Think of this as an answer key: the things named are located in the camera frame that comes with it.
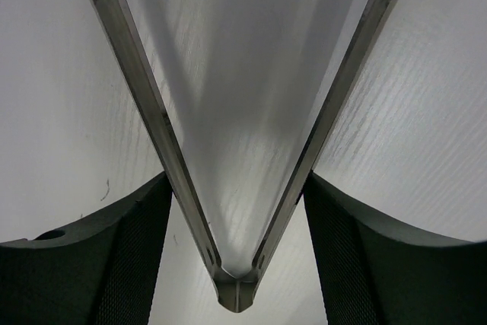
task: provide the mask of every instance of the v-shaped metal object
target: v-shaped metal object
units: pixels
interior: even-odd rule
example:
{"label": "v-shaped metal object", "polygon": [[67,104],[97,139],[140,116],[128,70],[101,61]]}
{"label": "v-shaped metal object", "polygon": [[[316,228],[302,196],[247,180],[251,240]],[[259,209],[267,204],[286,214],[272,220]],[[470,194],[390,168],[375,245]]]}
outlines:
{"label": "v-shaped metal object", "polygon": [[392,0],[368,0],[352,41],[307,138],[303,151],[252,261],[252,269],[234,278],[221,258],[174,135],[127,0],[92,0],[127,85],[151,137],[203,263],[212,277],[218,302],[233,312],[250,307],[267,266],[301,197],[304,181],[318,161],[342,107],[370,52]]}

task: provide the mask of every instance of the dark mark on surface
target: dark mark on surface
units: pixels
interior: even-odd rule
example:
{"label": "dark mark on surface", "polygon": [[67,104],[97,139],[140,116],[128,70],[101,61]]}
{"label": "dark mark on surface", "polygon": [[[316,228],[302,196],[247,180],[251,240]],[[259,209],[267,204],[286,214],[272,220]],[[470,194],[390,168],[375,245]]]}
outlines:
{"label": "dark mark on surface", "polygon": [[105,193],[105,196],[103,196],[103,198],[100,199],[100,202],[102,202],[104,199],[108,197],[108,193],[110,193],[110,179],[107,179],[107,192]]}

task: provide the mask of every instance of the hole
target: hole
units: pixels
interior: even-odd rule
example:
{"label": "hole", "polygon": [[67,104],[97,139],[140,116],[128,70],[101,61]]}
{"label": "hole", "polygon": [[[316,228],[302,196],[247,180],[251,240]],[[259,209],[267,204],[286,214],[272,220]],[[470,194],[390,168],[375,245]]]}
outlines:
{"label": "hole", "polygon": [[265,255],[262,255],[262,258],[260,258],[260,262],[259,262],[259,270],[262,269],[262,265],[264,264],[264,259],[266,258]]}
{"label": "hole", "polygon": [[51,230],[47,231],[44,234],[40,235],[39,237],[35,238],[35,241],[41,241],[41,240],[51,240],[51,239],[56,239],[58,237],[64,236],[65,232],[63,230]]}
{"label": "hole", "polygon": [[212,265],[215,264],[215,262],[213,261],[213,256],[212,256],[212,252],[210,251],[210,249],[206,248],[206,251],[208,252],[208,256],[210,257],[210,262],[212,262]]}

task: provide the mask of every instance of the scratch mark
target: scratch mark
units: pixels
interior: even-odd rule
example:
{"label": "scratch mark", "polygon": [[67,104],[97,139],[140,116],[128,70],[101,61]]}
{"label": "scratch mark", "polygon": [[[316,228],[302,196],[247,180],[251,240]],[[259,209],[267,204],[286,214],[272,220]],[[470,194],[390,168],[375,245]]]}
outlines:
{"label": "scratch mark", "polygon": [[103,198],[100,199],[100,202],[102,202],[104,199],[108,197],[108,193],[110,193],[110,179],[107,179],[107,192],[105,193],[105,196],[103,196]]}

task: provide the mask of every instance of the textured black grip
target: textured black grip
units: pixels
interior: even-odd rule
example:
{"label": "textured black grip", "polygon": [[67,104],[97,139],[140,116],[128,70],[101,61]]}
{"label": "textured black grip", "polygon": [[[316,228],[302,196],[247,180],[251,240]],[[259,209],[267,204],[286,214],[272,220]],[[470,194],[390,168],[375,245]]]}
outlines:
{"label": "textured black grip", "polygon": [[487,323],[486,242],[415,228],[316,174],[304,203],[329,325]]}
{"label": "textured black grip", "polygon": [[171,194],[161,174],[35,241],[0,244],[0,323],[146,324]]}

